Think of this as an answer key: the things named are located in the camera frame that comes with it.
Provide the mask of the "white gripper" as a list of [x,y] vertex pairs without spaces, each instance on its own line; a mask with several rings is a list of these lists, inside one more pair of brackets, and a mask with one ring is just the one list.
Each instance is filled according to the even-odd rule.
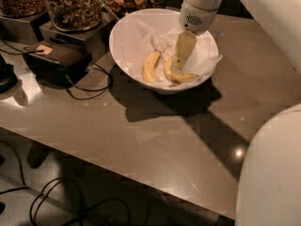
[[213,0],[183,0],[179,23],[183,31],[177,39],[172,66],[182,69],[197,43],[197,35],[206,32],[217,13]]

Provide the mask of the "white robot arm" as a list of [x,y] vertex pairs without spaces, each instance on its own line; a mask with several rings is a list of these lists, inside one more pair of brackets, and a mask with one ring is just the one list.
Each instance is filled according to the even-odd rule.
[[[180,25],[207,31],[222,0],[183,0]],[[251,60],[260,73],[285,58],[301,73],[301,0],[239,0],[272,42],[248,48],[239,41],[234,57]],[[252,138],[237,191],[235,226],[301,226],[301,104],[281,107]]]

